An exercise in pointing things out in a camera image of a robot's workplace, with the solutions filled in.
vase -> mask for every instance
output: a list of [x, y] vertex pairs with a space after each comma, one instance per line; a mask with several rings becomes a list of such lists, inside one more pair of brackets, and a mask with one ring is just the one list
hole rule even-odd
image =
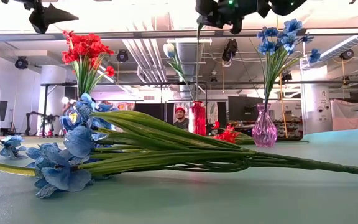
[[269, 116], [270, 103], [258, 103], [258, 118], [252, 128], [252, 137], [258, 147], [273, 147], [277, 140], [277, 128]]
[[194, 101], [189, 108], [189, 132], [206, 135], [205, 107], [202, 101]]

light blue table surface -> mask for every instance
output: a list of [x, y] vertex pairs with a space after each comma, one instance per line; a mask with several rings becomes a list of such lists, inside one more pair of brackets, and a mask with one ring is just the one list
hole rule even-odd
[[[259, 151], [358, 166], [358, 130]], [[24, 145], [62, 139], [27, 138]], [[0, 157], [24, 166], [31, 162]], [[77, 193], [40, 200], [33, 177], [0, 172], [0, 223], [357, 223], [358, 175], [250, 168], [233, 174], [121, 174]]]

stage light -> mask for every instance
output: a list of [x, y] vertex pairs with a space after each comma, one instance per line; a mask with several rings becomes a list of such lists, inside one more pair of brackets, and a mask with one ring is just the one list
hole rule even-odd
[[34, 9], [29, 20], [38, 34], [44, 34], [48, 30], [50, 24], [63, 21], [77, 20], [78, 17], [69, 12], [55, 8], [52, 4], [49, 7], [43, 7], [42, 0], [14, 0], [23, 3], [26, 10]]
[[242, 29], [244, 16], [258, 12], [265, 18], [272, 10], [286, 16], [300, 7], [306, 0], [196, 0], [197, 22], [222, 29], [224, 24], [232, 26], [230, 32], [238, 34]]
[[67, 97], [62, 98], [62, 103], [67, 104], [69, 102], [69, 99]]
[[117, 61], [119, 61], [120, 63], [125, 63], [126, 61], [128, 61], [127, 50], [121, 49], [119, 51], [119, 53], [117, 54]]
[[15, 67], [17, 69], [27, 69], [29, 67], [29, 62], [26, 60], [26, 56], [18, 56]]

wall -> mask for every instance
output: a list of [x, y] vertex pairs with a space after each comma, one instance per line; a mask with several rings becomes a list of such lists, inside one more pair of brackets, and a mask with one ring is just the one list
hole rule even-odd
[[[23, 133], [27, 128], [25, 114], [38, 110], [40, 74], [32, 70], [19, 70], [12, 62], [0, 57], [1, 101], [7, 101], [5, 120], [2, 128], [11, 127], [11, 109], [14, 109], [16, 131]], [[31, 118], [31, 133], [37, 129], [37, 119]]]

